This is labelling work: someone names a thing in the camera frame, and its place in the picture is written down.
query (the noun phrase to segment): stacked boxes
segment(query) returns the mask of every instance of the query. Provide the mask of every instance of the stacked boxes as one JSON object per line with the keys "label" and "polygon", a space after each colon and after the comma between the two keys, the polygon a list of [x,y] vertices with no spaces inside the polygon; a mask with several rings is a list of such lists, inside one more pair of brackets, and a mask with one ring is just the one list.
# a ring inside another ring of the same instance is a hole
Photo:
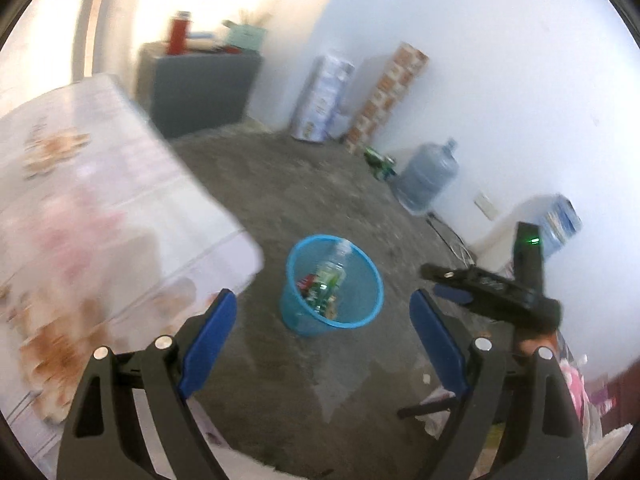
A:
{"label": "stacked boxes", "polygon": [[428,60],[429,58],[411,45],[400,44],[369,99],[354,117],[346,137],[347,148],[351,153],[369,144],[372,134],[380,125],[386,123],[391,109],[402,100]]}

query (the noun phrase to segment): metal screw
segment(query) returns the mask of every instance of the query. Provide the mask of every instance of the metal screw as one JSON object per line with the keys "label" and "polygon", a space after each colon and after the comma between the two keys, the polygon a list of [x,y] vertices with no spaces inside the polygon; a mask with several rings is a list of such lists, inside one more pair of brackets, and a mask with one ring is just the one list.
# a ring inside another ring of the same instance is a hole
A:
{"label": "metal screw", "polygon": [[543,359],[550,361],[553,358],[554,353],[546,346],[541,346],[540,348],[538,348],[538,355]]}
{"label": "metal screw", "polygon": [[158,339],[156,339],[156,342],[154,344],[156,345],[156,348],[158,350],[166,350],[167,348],[169,348],[169,346],[171,346],[173,342],[174,340],[171,338],[171,336],[161,335]]}
{"label": "metal screw", "polygon": [[109,349],[106,346],[98,346],[94,350],[94,359],[98,359],[98,361],[104,359],[107,355],[109,355]]}
{"label": "metal screw", "polygon": [[493,346],[491,344],[491,341],[489,341],[485,337],[479,337],[474,341],[474,344],[476,345],[476,348],[478,350],[482,350],[483,352],[488,352],[489,350],[491,350],[491,347]]}

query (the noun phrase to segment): plastic bottle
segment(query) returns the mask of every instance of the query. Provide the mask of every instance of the plastic bottle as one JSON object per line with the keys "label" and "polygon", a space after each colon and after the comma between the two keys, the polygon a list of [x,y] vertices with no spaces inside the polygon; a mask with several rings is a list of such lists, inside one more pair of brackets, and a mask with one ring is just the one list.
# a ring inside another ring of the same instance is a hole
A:
{"label": "plastic bottle", "polygon": [[342,240],[336,245],[329,259],[319,264],[316,269],[305,299],[308,305],[322,316],[329,317],[327,309],[330,303],[335,302],[335,295],[347,275],[344,267],[350,254],[351,242]]}
{"label": "plastic bottle", "polygon": [[176,56],[184,53],[187,41],[187,33],[191,19],[191,13],[180,10],[171,23],[171,34],[169,36],[169,45],[166,52],[169,56]]}
{"label": "plastic bottle", "polygon": [[444,146],[423,144],[404,171],[391,181],[393,194],[409,213],[427,214],[436,195],[458,174],[452,154],[455,148],[453,139]]}

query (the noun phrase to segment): concrete floor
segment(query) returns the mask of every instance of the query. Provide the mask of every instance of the concrete floor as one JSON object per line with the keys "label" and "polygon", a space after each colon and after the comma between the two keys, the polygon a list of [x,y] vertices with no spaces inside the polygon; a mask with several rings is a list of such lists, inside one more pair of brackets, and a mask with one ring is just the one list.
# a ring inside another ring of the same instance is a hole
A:
{"label": "concrete floor", "polygon": [[[438,380],[412,329],[408,298],[420,264],[458,266],[361,157],[275,134],[206,135],[174,142],[210,193],[264,251],[264,270],[239,298],[238,322],[197,395],[232,447],[310,479],[411,479],[433,440],[397,420]],[[357,330],[300,338],[278,300],[290,248],[311,234],[348,238],[385,285],[379,316]],[[443,302],[446,312],[457,307]],[[431,384],[424,384],[429,374]]]}

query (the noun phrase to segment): green box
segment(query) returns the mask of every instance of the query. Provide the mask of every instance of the green box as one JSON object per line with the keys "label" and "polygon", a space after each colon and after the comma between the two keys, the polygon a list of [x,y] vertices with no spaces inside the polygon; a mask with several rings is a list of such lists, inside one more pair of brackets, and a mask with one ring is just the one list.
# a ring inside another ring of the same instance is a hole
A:
{"label": "green box", "polygon": [[260,50],[266,32],[267,29],[253,25],[233,25],[226,35],[226,44],[247,50]]}

